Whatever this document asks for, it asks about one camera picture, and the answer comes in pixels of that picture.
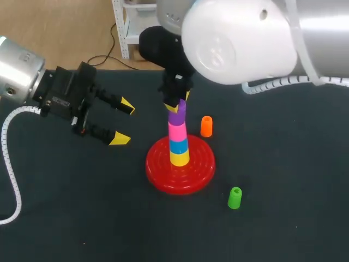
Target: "white shelf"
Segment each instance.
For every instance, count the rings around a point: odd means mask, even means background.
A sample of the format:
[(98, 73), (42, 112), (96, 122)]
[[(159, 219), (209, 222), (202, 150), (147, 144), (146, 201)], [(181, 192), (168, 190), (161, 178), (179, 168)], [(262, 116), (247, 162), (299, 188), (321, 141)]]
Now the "white shelf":
[(112, 0), (122, 57), (130, 58), (128, 45), (139, 44), (140, 34), (148, 27), (158, 26), (156, 4), (126, 4), (124, 0)]
[(148, 27), (158, 26), (156, 11), (138, 11), (136, 16), (126, 18), (126, 42), (127, 44), (138, 44), (140, 34)]
[(123, 4), (124, 8), (134, 8), (134, 9), (147, 9), (147, 10), (155, 10), (157, 8), (157, 4)]

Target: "purple ring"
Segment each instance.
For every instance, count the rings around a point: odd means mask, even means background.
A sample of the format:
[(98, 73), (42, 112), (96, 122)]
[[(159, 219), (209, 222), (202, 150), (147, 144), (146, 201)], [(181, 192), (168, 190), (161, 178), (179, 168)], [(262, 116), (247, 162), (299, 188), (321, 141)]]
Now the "purple ring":
[(178, 112), (169, 111), (169, 123), (173, 126), (180, 126), (185, 122), (185, 113), (186, 113), (186, 103), (184, 100), (180, 100), (178, 104)]

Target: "green block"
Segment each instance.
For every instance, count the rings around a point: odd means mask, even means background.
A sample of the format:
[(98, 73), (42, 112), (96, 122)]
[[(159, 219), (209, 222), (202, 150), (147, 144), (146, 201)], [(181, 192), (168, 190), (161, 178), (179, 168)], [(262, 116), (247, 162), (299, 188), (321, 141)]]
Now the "green block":
[(230, 191), (228, 199), (228, 207), (231, 209), (238, 209), (241, 204), (242, 190), (239, 187), (233, 187)]

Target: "pink ring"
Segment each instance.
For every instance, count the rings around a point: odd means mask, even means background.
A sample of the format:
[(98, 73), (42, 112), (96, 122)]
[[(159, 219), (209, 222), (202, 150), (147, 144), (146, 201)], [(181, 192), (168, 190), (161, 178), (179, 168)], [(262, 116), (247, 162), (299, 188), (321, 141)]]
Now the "pink ring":
[(184, 139), (186, 139), (185, 122), (180, 126), (174, 126), (169, 123), (169, 138), (174, 142), (182, 142)]

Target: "white spiral cable wrap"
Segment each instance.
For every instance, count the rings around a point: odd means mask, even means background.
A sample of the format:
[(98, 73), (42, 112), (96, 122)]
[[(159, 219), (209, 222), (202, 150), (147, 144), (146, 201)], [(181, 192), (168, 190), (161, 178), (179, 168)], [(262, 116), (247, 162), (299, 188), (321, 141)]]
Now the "white spiral cable wrap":
[[(326, 84), (349, 87), (348, 78), (328, 78), (323, 76), (320, 79)], [(289, 86), (302, 83), (311, 83), (311, 81), (307, 76), (289, 76), (285, 78), (275, 79), (273, 81), (266, 82), (253, 87), (250, 87), (248, 83), (243, 83), (242, 89), (246, 94), (258, 94), (281, 86)]]
[(9, 157), (9, 152), (8, 152), (8, 149), (7, 149), (7, 130), (9, 128), (11, 120), (16, 115), (18, 115), (18, 114), (20, 114), (22, 112), (31, 112), (31, 113), (35, 113), (37, 115), (40, 115), (40, 111), (41, 111), (41, 109), (36, 108), (34, 106), (22, 106), (20, 108), (15, 109), (14, 111), (12, 111), (10, 113), (10, 115), (8, 115), (8, 117), (5, 119), (5, 122), (2, 125), (2, 130), (1, 130), (1, 148), (2, 148), (2, 153), (3, 153), (3, 156), (4, 156), (4, 161), (5, 161), (5, 164), (6, 164), (7, 172), (9, 174), (13, 190), (15, 192), (17, 207), (16, 207), (16, 210), (15, 210), (15, 212), (13, 213), (13, 215), (11, 217), (9, 217), (9, 218), (7, 218), (5, 220), (1, 220), (0, 221), (0, 225), (5, 225), (5, 224), (8, 224), (8, 223), (12, 222), (13, 220), (15, 220), (18, 217), (18, 215), (20, 214), (21, 209), (22, 209), (21, 193), (20, 193), (20, 190), (19, 190), (18, 185), (17, 185), (15, 173), (13, 172), (11, 161), (10, 161), (10, 157)]

